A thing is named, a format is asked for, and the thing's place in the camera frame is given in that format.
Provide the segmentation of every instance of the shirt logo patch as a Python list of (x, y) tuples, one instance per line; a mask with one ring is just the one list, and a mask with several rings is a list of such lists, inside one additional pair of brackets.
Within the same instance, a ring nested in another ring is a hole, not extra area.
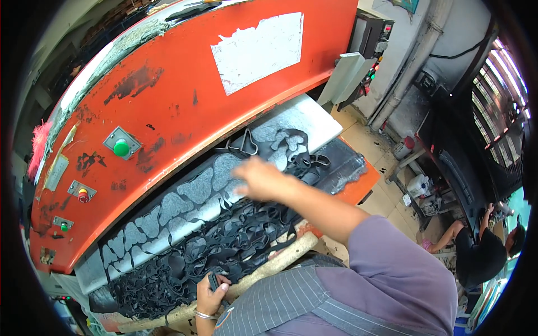
[(226, 319), (232, 314), (232, 311), (233, 311), (233, 307), (226, 311), (226, 315), (223, 314), (224, 318), (222, 318), (221, 316), (222, 319), (215, 325), (215, 329), (218, 329), (222, 326), (224, 321), (226, 321)]

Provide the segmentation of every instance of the purple sleeve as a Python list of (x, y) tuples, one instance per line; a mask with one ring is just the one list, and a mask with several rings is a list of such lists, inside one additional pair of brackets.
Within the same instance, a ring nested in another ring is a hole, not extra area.
[(385, 217), (370, 216), (348, 240), (349, 266), (371, 285), (449, 329), (457, 310), (453, 274)]

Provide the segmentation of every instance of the hand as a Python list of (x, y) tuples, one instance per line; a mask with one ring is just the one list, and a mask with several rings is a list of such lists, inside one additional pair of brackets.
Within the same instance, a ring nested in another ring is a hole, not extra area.
[(217, 313), (224, 295), (232, 284), (230, 280), (220, 274), (217, 275), (217, 282), (218, 288), (214, 292), (209, 284), (209, 273), (198, 283), (196, 286), (196, 294), (198, 295), (196, 310), (207, 315)]
[(232, 175), (246, 182), (235, 193), (257, 201), (279, 201), (286, 189), (293, 185), (294, 178), (281, 173), (272, 163), (252, 156), (232, 171)]

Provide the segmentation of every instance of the bracelet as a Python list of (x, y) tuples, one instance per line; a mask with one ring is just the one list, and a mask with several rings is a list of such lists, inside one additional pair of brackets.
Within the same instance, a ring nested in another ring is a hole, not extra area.
[(207, 320), (218, 320), (218, 317), (201, 313), (196, 308), (194, 309), (194, 314), (198, 317), (201, 317)]

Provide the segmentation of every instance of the control box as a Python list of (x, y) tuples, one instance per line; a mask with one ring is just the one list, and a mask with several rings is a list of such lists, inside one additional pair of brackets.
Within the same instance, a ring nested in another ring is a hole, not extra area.
[(365, 59), (379, 58), (388, 47), (394, 20), (371, 9), (357, 8), (348, 53), (359, 52)]

